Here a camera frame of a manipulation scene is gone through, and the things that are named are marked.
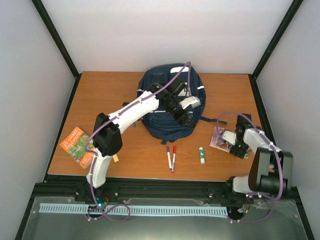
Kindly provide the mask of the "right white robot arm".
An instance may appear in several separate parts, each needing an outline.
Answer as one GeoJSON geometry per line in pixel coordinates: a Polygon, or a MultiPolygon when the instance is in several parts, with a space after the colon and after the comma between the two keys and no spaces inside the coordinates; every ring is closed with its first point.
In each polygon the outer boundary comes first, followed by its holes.
{"type": "Polygon", "coordinates": [[[234,193],[278,200],[291,190],[293,155],[269,140],[265,132],[251,121],[251,115],[240,113],[235,132],[223,134],[224,137],[227,135],[231,136],[227,140],[232,144],[230,154],[241,159],[247,150],[254,154],[249,174],[230,178],[234,193]]]}

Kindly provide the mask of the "pink illustrated paperback book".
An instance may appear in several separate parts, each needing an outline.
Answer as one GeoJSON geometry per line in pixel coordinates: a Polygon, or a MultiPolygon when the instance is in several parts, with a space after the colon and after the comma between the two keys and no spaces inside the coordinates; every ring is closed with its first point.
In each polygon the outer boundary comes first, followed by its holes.
{"type": "Polygon", "coordinates": [[[227,141],[222,139],[222,134],[224,131],[231,131],[229,129],[223,128],[223,127],[215,127],[213,130],[213,134],[210,141],[210,146],[216,149],[219,149],[221,151],[230,153],[230,148],[233,146],[227,141]]]}

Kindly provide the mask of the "navy blue backpack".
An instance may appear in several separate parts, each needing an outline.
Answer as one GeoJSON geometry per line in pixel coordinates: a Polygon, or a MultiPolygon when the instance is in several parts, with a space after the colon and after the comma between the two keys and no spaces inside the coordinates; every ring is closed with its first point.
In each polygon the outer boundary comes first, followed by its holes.
{"type": "Polygon", "coordinates": [[[147,70],[138,83],[137,96],[144,91],[156,92],[181,73],[156,95],[159,107],[141,118],[150,135],[165,145],[192,134],[198,121],[216,122],[216,118],[202,116],[206,104],[203,82],[193,67],[173,63],[147,70]]]}

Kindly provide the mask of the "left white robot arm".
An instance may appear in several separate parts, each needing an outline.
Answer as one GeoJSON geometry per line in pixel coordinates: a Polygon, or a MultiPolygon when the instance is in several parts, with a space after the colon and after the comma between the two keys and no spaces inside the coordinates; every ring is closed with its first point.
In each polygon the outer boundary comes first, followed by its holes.
{"type": "Polygon", "coordinates": [[[163,107],[166,112],[172,115],[173,119],[182,127],[193,128],[195,119],[187,110],[189,106],[196,108],[201,104],[198,97],[189,95],[178,102],[176,94],[166,89],[159,83],[153,83],[148,90],[144,91],[137,99],[130,102],[122,109],[109,115],[103,113],[96,118],[95,127],[89,140],[93,140],[94,150],[86,150],[94,154],[94,159],[86,179],[90,186],[86,195],[92,201],[99,201],[103,198],[106,181],[106,173],[113,155],[117,154],[123,146],[122,134],[135,121],[141,119],[158,107],[163,107]]]}

